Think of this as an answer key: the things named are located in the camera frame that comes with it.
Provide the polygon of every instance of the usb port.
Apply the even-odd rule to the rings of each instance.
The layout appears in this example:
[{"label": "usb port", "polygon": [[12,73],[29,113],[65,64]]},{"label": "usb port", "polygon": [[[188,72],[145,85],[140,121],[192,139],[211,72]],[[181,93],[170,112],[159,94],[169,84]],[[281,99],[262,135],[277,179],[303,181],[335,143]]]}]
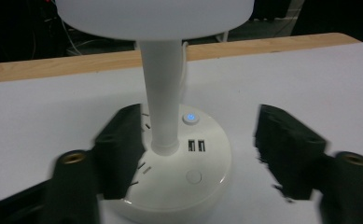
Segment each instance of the usb port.
[{"label": "usb port", "polygon": [[205,151],[204,140],[199,140],[198,145],[199,145],[199,151]]},{"label": "usb port", "polygon": [[188,151],[195,151],[195,140],[188,140]]}]

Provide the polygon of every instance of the white table lamp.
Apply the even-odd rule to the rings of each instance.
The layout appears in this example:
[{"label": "white table lamp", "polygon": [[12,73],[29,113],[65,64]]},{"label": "white table lamp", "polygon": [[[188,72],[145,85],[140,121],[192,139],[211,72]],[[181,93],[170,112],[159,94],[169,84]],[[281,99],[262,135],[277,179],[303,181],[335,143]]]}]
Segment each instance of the white table lamp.
[{"label": "white table lamp", "polygon": [[182,39],[216,35],[250,17],[254,0],[57,0],[58,13],[80,31],[140,46],[148,107],[142,116],[146,154],[139,184],[119,212],[140,223],[182,223],[222,195],[231,168],[230,143],[202,111],[179,105]]}]

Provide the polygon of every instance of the round white base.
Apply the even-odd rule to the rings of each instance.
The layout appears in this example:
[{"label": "round white base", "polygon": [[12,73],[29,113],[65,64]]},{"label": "round white base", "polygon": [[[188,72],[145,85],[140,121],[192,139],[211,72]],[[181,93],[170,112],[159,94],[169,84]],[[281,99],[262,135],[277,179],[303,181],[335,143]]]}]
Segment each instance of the round white base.
[{"label": "round white base", "polygon": [[125,199],[112,204],[138,223],[185,223],[212,208],[227,187],[231,169],[228,137],[213,118],[181,105],[179,149],[173,155],[159,156],[151,149],[147,107],[142,111],[147,152]]}]

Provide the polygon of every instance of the table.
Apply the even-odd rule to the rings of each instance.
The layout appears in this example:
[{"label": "table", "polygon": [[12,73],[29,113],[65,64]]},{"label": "table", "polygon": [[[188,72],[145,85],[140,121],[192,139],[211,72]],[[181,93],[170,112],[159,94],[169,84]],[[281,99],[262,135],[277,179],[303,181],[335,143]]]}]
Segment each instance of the table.
[{"label": "table", "polygon": [[[227,54],[225,45],[244,47]],[[190,55],[203,47],[191,46]],[[331,142],[330,155],[339,150],[363,155],[363,43],[330,34],[207,48],[211,53],[205,57],[211,59],[188,63],[182,103],[208,111],[221,124],[234,167],[223,200],[191,223],[319,223],[319,193],[313,202],[286,203],[256,159],[252,143],[258,106],[278,106],[302,120]],[[267,53],[245,55],[258,52]],[[122,54],[134,58],[120,59],[129,63],[116,70],[109,70],[114,65],[108,55],[0,64],[0,199],[48,178],[56,156],[89,149],[118,109],[146,100],[142,69],[135,67],[137,52]],[[74,73],[79,75],[63,76]],[[131,223],[107,202],[101,206],[104,223]]]}]

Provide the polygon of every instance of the lamp shade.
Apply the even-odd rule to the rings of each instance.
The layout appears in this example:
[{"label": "lamp shade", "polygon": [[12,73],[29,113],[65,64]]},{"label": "lamp shade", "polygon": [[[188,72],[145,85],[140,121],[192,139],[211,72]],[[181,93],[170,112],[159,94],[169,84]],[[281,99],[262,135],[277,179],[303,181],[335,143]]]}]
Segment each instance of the lamp shade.
[{"label": "lamp shade", "polygon": [[171,40],[215,35],[247,21],[254,0],[57,0],[80,31],[116,39]]}]

